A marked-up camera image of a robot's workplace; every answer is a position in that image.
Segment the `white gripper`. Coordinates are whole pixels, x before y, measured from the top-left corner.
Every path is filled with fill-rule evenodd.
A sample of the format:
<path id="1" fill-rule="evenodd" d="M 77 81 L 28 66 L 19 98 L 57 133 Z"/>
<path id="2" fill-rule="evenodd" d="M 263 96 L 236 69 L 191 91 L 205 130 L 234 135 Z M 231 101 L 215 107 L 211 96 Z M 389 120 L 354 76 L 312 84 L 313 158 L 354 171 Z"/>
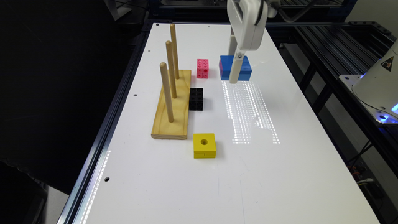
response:
<path id="1" fill-rule="evenodd" d="M 238 82 L 244 51 L 254 51 L 260 47 L 266 20 L 277 15 L 277 10 L 271 7 L 273 2 L 276 1 L 227 0 L 227 14 L 231 24 L 228 55 L 234 55 L 230 84 Z"/>

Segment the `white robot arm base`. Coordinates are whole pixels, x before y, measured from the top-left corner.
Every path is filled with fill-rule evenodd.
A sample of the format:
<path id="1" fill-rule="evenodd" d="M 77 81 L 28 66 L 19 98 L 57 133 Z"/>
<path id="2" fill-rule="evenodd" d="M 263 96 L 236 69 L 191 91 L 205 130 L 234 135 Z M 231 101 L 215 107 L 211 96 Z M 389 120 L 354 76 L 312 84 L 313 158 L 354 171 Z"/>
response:
<path id="1" fill-rule="evenodd" d="M 339 79 L 376 122 L 397 124 L 397 42 L 366 73 Z"/>

